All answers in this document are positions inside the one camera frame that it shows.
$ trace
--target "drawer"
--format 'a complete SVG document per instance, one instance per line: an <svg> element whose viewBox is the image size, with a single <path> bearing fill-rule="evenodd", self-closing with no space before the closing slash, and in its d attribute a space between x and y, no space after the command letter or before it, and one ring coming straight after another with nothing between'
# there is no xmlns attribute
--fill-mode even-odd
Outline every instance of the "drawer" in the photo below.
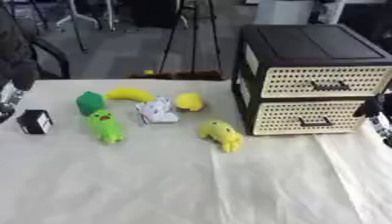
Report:
<svg viewBox="0 0 392 224"><path fill-rule="evenodd" d="M258 109L254 135L343 133L364 118L353 117L363 101L268 102Z"/></svg>
<svg viewBox="0 0 392 224"><path fill-rule="evenodd" d="M245 60L257 75L259 62L248 45ZM388 85L392 66L271 67L263 76L264 98L373 96Z"/></svg>

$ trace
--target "green plush toy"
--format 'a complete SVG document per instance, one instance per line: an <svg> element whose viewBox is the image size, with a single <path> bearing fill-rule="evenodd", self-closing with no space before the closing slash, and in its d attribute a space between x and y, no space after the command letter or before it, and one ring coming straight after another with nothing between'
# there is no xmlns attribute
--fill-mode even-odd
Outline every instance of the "green plush toy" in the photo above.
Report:
<svg viewBox="0 0 392 224"><path fill-rule="evenodd" d="M95 111L105 108L103 97L100 94L89 91L79 96L76 100L76 104L78 104L79 111L84 116L90 116Z"/></svg>
<svg viewBox="0 0 392 224"><path fill-rule="evenodd" d="M87 118L87 122L97 137L107 144L115 144L124 139L116 119L105 109L95 111Z"/></svg>

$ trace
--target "white toy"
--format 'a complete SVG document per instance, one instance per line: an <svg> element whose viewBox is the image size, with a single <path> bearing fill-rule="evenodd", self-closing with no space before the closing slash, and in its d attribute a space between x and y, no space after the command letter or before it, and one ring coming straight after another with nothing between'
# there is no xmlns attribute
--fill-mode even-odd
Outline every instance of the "white toy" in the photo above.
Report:
<svg viewBox="0 0 392 224"><path fill-rule="evenodd" d="M138 103L136 109L145 123L176 123L179 120L179 117L172 112L172 103L164 97Z"/></svg>

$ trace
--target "yellow plush toy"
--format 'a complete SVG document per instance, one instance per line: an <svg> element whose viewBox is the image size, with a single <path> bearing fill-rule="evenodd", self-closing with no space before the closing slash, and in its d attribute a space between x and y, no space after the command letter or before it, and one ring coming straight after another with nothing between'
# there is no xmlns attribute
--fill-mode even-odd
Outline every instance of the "yellow plush toy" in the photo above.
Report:
<svg viewBox="0 0 392 224"><path fill-rule="evenodd" d="M108 92L105 96L110 100L155 101L155 97L152 94L133 87L118 87Z"/></svg>
<svg viewBox="0 0 392 224"><path fill-rule="evenodd" d="M203 109L204 103L199 94L179 94L176 99L176 107L189 111L199 111Z"/></svg>
<svg viewBox="0 0 392 224"><path fill-rule="evenodd" d="M230 124L220 120L204 122L199 129L201 138L211 137L220 142L225 152L238 151L242 144L242 135L237 133Z"/></svg>

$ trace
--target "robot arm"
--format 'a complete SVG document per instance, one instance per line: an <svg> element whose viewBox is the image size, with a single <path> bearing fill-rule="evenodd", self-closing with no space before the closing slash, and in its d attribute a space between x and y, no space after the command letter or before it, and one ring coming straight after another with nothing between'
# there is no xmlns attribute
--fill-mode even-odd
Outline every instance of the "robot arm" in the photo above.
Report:
<svg viewBox="0 0 392 224"><path fill-rule="evenodd" d="M30 44L1 3L0 21L0 123L2 123L12 116L24 91L32 88L38 77L38 65L32 59Z"/></svg>
<svg viewBox="0 0 392 224"><path fill-rule="evenodd" d="M388 123L392 118L392 94L380 94L371 100L365 101L358 108L354 116L365 116L373 124L375 131L383 139L383 142L392 148L392 130L382 122L382 117L386 117Z"/></svg>

